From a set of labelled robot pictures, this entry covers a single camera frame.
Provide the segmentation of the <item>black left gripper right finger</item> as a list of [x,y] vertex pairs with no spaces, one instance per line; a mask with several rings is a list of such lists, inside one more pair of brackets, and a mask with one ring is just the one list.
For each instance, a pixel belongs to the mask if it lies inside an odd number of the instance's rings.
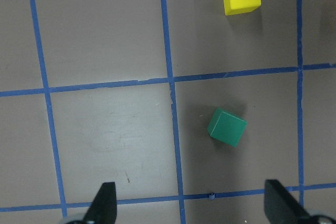
[[264,184],[264,213],[269,223],[309,223],[310,215],[276,179]]

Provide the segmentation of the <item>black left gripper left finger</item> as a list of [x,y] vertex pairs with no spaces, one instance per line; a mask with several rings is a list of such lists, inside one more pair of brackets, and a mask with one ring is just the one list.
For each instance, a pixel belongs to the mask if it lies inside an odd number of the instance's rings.
[[91,206],[87,210],[83,223],[113,224],[117,219],[117,197],[115,182],[103,183]]

